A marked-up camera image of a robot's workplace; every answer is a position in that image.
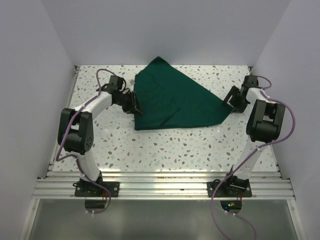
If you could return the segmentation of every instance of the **wire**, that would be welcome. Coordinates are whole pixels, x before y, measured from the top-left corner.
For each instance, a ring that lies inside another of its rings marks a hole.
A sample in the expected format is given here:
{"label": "wire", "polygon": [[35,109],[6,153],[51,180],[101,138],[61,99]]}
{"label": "wire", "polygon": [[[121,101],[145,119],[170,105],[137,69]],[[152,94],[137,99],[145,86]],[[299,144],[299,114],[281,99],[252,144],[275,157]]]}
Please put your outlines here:
{"label": "wire", "polygon": [[106,71],[106,72],[108,72],[108,73],[111,73],[111,74],[117,76],[114,72],[112,72],[112,71],[110,71],[110,70],[108,70],[108,69],[105,69],[105,68],[100,68],[100,69],[98,69],[98,70],[96,71],[95,77],[96,77],[96,80],[97,80],[98,86],[99,86],[98,94],[97,94],[96,96],[92,97],[91,99],[89,99],[87,102],[85,102],[85,103],[83,104],[83,106],[80,107],[80,109],[71,117],[71,119],[70,119],[70,121],[69,121],[69,123],[68,123],[68,126],[67,126],[67,128],[66,128],[66,130],[65,130],[64,136],[63,136],[63,138],[62,138],[60,147],[59,147],[59,149],[58,149],[58,151],[57,151],[57,154],[56,154],[56,157],[55,157],[55,160],[56,160],[57,162],[60,162],[60,161],[66,159],[66,158],[69,158],[69,157],[75,158],[75,159],[76,159],[76,164],[77,164],[77,166],[78,166],[78,169],[79,169],[79,171],[85,176],[85,178],[86,178],[90,183],[92,183],[93,185],[101,188],[104,192],[107,193],[107,196],[108,196],[108,198],[109,198],[109,201],[108,201],[107,205],[105,206],[105,208],[102,209],[102,210],[99,210],[99,211],[92,211],[92,212],[91,212],[92,214],[100,214],[100,213],[104,212],[104,211],[108,208],[108,206],[109,206],[110,203],[111,203],[111,194],[110,194],[110,191],[109,191],[108,189],[106,189],[104,186],[96,183],[95,181],[93,181],[91,178],[89,178],[89,177],[87,176],[87,174],[83,171],[83,169],[82,169],[82,167],[81,167],[81,165],[80,165],[79,158],[78,158],[75,154],[68,154],[68,155],[63,156],[63,157],[61,157],[61,158],[59,158],[59,157],[60,157],[61,152],[62,152],[62,149],[63,149],[63,147],[64,147],[64,145],[65,145],[65,143],[66,143],[67,136],[68,136],[68,134],[69,134],[69,132],[70,132],[70,129],[71,129],[71,126],[72,126],[74,120],[76,119],[76,117],[81,113],[81,111],[82,111],[88,104],[90,104],[90,103],[92,103],[92,101],[96,100],[96,99],[100,96],[100,94],[101,94],[101,84],[100,84],[100,81],[99,81],[99,72],[100,72],[100,71]]}
{"label": "wire", "polygon": [[269,83],[269,86],[262,87],[261,89],[266,90],[266,89],[271,88],[272,83],[268,78],[266,78],[264,76],[259,76],[259,75],[252,75],[252,76],[257,77],[257,78],[262,78],[262,79],[266,80]]}
{"label": "wire", "polygon": [[[269,96],[267,96],[267,95],[264,93],[264,89],[263,89],[263,88],[260,90],[260,92],[261,92],[261,94],[263,95],[263,97],[266,98],[267,100],[272,101],[272,102],[275,102],[275,103],[282,104],[282,105],[284,105],[284,106],[288,109],[288,111],[290,112],[291,117],[292,117],[292,127],[291,127],[290,132],[289,132],[284,138],[279,139],[279,140],[275,140],[275,141],[272,141],[272,142],[268,142],[268,143],[261,144],[261,145],[259,145],[257,148],[255,148],[255,149],[242,161],[242,163],[240,163],[240,165],[239,165],[236,169],[234,169],[228,176],[226,176],[226,177],[218,184],[218,186],[214,189],[214,192],[213,192],[212,197],[211,197],[211,202],[210,202],[211,217],[212,217],[212,220],[213,220],[214,224],[215,224],[216,227],[218,228],[219,232],[220,232],[226,239],[228,239],[228,240],[231,240],[231,238],[229,238],[229,237],[226,235],[226,233],[221,229],[221,227],[218,225],[217,220],[216,220],[215,215],[214,215],[214,209],[213,209],[213,206],[214,206],[214,197],[215,197],[215,195],[217,194],[218,189],[221,187],[221,185],[222,185],[226,180],[228,180],[233,174],[235,174],[235,172],[238,171],[258,150],[260,150],[260,149],[263,148],[263,147],[270,146],[270,145],[273,145],[273,144],[278,144],[278,143],[281,143],[281,142],[287,140],[287,139],[292,135],[292,133],[294,132],[294,130],[295,130],[295,128],[296,128],[296,117],[295,117],[295,114],[294,114],[293,110],[292,110],[287,104],[285,104],[284,102],[269,98]],[[252,228],[253,233],[254,233],[254,240],[256,240],[256,239],[257,239],[257,231],[256,231],[255,227],[254,227],[248,220],[246,220],[244,217],[239,216],[239,215],[237,215],[237,214],[236,214],[235,216],[236,216],[237,218],[239,218],[239,219],[244,220],[246,223],[248,223],[248,224],[250,225],[250,227]]]}

